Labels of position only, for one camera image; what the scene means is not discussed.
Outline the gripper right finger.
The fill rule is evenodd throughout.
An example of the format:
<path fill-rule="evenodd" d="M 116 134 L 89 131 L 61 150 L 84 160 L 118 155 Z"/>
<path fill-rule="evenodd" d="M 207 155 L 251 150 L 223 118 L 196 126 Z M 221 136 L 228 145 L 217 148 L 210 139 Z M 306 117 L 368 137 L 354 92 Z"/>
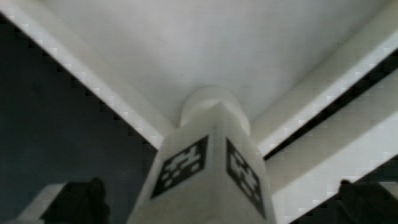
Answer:
<path fill-rule="evenodd" d="M 398 224 L 398 182 L 343 180 L 338 194 L 296 224 Z"/>

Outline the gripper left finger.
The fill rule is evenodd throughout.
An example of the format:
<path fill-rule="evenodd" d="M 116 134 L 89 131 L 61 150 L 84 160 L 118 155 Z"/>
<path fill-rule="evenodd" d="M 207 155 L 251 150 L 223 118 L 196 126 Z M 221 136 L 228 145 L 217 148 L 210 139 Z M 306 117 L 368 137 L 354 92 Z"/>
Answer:
<path fill-rule="evenodd" d="M 111 224 L 105 184 L 66 182 L 45 186 L 17 220 L 24 224 Z"/>

